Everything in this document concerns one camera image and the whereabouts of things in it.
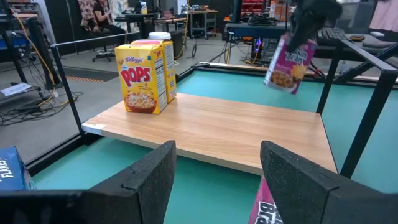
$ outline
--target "wooden platform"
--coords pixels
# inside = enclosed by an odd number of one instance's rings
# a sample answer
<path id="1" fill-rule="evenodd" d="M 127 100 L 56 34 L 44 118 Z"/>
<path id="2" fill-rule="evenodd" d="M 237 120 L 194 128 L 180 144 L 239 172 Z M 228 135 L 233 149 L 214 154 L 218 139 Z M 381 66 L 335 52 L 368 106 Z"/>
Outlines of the wooden platform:
<path id="1" fill-rule="evenodd" d="M 336 172 L 322 119 L 306 111 L 179 93 L 160 115 L 120 102 L 83 129 L 151 148 L 176 140 L 178 155 L 259 175 L 261 141 L 269 140 Z"/>

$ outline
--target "kellogg's pops cereal box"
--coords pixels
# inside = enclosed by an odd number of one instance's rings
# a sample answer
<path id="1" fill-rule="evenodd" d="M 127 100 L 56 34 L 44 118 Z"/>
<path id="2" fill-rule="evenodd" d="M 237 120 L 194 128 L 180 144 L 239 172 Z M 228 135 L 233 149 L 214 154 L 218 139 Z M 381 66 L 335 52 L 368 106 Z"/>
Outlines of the kellogg's pops cereal box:
<path id="1" fill-rule="evenodd" d="M 160 114 L 167 105 L 162 47 L 125 44 L 115 54 L 126 110 Z"/>
<path id="2" fill-rule="evenodd" d="M 166 96 L 167 102 L 170 103 L 177 94 L 177 82 L 175 79 L 175 69 L 174 69 L 174 52 L 173 52 L 173 42 L 171 40 L 136 40 L 134 44 L 157 44 L 162 46 L 163 49 L 163 66 L 164 75 L 166 82 Z"/>

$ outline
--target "cereal bowl image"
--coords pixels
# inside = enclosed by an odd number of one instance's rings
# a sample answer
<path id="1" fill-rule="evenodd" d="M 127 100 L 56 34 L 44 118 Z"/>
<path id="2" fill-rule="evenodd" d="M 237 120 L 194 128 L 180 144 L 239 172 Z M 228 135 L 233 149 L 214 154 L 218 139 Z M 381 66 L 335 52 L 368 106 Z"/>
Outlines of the cereal bowl image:
<path id="1" fill-rule="evenodd" d="M 293 78 L 281 71 L 274 70 L 271 75 L 271 82 L 269 85 L 273 88 L 291 92 L 296 89 L 297 84 L 293 81 Z"/>
<path id="2" fill-rule="evenodd" d="M 124 98 L 126 106 L 133 112 L 153 113 L 156 109 L 156 100 L 144 93 L 132 93 Z"/>

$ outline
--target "blue cereal box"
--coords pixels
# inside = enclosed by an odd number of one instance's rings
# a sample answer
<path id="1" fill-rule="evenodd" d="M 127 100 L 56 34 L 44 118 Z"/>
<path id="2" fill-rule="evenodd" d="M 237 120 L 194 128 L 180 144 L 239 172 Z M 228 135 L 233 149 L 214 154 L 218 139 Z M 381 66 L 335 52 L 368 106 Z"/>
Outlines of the blue cereal box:
<path id="1" fill-rule="evenodd" d="M 0 190 L 35 190 L 16 147 L 0 149 Z"/>

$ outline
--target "white paper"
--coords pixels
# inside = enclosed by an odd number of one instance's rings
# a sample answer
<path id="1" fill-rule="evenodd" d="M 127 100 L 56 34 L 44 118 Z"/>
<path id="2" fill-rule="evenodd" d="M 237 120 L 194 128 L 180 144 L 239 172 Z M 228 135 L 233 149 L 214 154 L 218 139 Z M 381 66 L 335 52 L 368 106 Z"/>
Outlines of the white paper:
<path id="1" fill-rule="evenodd" d="M 9 87 L 9 88 L 5 88 L 5 89 L 0 90 L 0 91 L 4 94 L 4 96 L 11 96 L 11 95 L 14 95 L 14 94 L 22 93 L 23 91 L 26 91 L 30 87 L 32 87 L 32 86 L 29 85 L 29 84 L 20 83 L 20 84 L 14 85 L 14 86 Z"/>

